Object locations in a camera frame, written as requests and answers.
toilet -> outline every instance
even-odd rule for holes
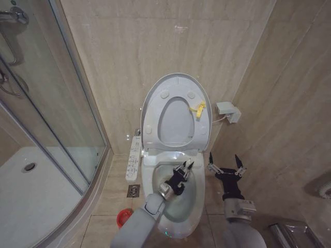
[[[189,236],[200,221],[205,198],[202,151],[208,146],[211,128],[209,98],[193,77],[166,75],[147,94],[141,114],[145,197],[173,175],[173,167],[194,161],[184,192],[166,202],[158,223],[158,229],[171,238]]]

yellow object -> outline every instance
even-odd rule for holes
[[[202,101],[202,102],[199,104],[197,110],[195,110],[195,109],[193,109],[193,108],[191,108],[191,107],[190,107],[190,110],[191,110],[192,112],[196,112],[196,113],[197,113],[197,114],[196,114],[196,117],[197,117],[197,118],[200,118],[200,117],[201,117],[201,114],[202,114],[202,111],[203,111],[203,109],[204,109],[205,107],[206,107],[206,103],[205,103],[204,101]]]

red bowl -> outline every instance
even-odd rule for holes
[[[123,209],[121,210],[118,215],[117,215],[117,225],[119,228],[121,228],[124,223],[130,218],[130,216],[132,215],[132,210],[127,208],[127,209]]]

robotic hand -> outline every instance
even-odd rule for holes
[[[224,215],[227,222],[227,230],[224,232],[226,248],[266,248],[261,234],[252,228],[249,223],[251,216],[256,212],[251,200],[245,200],[237,182],[243,177],[246,168],[235,155],[238,170],[230,168],[218,168],[213,163],[212,153],[209,155],[207,168],[215,172],[215,177],[222,181],[224,194]]]
[[[164,183],[160,185],[159,193],[165,200],[169,200],[174,194],[181,195],[185,189],[184,182],[190,175],[190,171],[193,167],[194,162],[191,163],[191,159],[185,161],[183,164],[173,169],[174,175]]]
[[[165,201],[174,195],[181,195],[185,189],[194,162],[190,160],[173,169],[173,176],[162,183],[158,193],[147,196],[145,204],[138,208],[116,234],[110,247],[140,248],[165,208]]]

shower drain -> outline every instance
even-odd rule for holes
[[[129,185],[126,197],[139,197],[140,184]]]
[[[36,168],[36,166],[37,166],[36,163],[30,163],[30,164],[27,164],[27,165],[24,166],[24,168],[22,169],[22,172],[23,172],[23,173],[30,172],[30,171],[32,171],[34,168]]]

